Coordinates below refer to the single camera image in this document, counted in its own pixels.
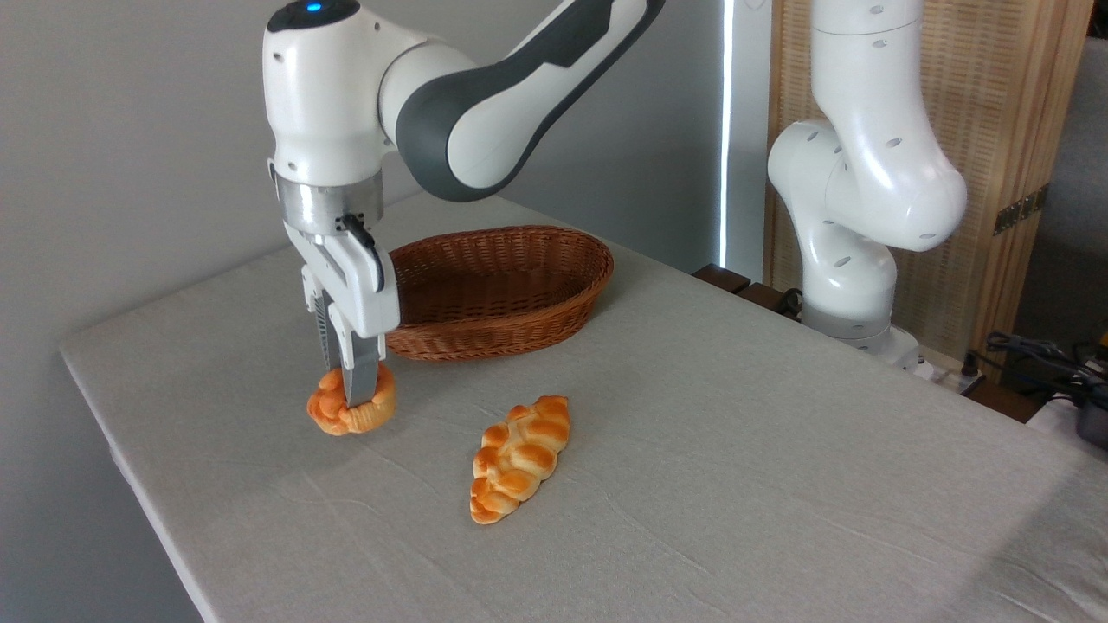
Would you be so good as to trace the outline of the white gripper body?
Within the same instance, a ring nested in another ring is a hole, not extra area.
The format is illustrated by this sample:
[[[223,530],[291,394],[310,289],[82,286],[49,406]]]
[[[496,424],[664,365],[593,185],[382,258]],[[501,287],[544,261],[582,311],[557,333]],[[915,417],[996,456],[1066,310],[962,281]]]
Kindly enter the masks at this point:
[[[332,235],[308,234],[289,224],[286,232],[353,331],[360,337],[393,331],[401,314],[392,261],[376,248],[360,221],[340,225]]]

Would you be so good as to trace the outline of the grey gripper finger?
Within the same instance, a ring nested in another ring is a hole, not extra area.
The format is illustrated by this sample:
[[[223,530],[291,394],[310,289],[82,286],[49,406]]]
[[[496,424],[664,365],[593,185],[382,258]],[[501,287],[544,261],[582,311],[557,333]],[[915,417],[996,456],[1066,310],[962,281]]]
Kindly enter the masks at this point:
[[[343,374],[345,404],[349,408],[371,401],[377,392],[377,367],[384,359],[384,335],[360,337],[345,320],[338,305],[327,306],[327,367]]]
[[[325,360],[325,370],[338,367],[338,335],[328,314],[332,303],[320,280],[312,275],[309,266],[301,268],[302,289],[308,312],[312,312]]]

